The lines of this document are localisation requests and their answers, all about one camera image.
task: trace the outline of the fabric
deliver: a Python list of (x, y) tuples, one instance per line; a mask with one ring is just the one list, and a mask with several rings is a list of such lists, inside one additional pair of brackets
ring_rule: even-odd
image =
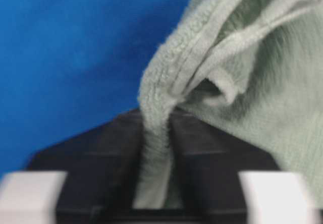
[(175, 106), (301, 172), (323, 208), (322, 0), (191, 0), (151, 59), (134, 206), (181, 206), (168, 143)]
[(188, 0), (0, 0), (0, 178), (138, 105)]

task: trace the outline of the gray-green towel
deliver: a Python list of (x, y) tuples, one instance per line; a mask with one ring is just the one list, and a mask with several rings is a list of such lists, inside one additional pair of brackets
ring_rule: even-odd
[(167, 121), (179, 106), (301, 172), (323, 207), (322, 0), (191, 0), (141, 81), (136, 208), (181, 205)]

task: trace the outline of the terry cloth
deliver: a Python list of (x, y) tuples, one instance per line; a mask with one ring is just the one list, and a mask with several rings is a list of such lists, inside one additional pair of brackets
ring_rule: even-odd
[(321, 1), (191, 0), (142, 77), (135, 208), (181, 205), (167, 128), (176, 106), (301, 172), (323, 207)]

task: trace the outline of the blue background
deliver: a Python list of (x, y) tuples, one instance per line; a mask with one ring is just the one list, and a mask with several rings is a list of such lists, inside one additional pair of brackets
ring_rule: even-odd
[(189, 0), (0, 0), (0, 177), (138, 105)]

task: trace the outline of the white block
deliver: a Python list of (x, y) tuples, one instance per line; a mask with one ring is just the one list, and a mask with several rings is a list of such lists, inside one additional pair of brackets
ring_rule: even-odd
[(281, 171), (239, 173), (248, 224), (317, 224), (320, 215), (303, 178)]
[(0, 223), (54, 224), (65, 172), (14, 172), (0, 185)]

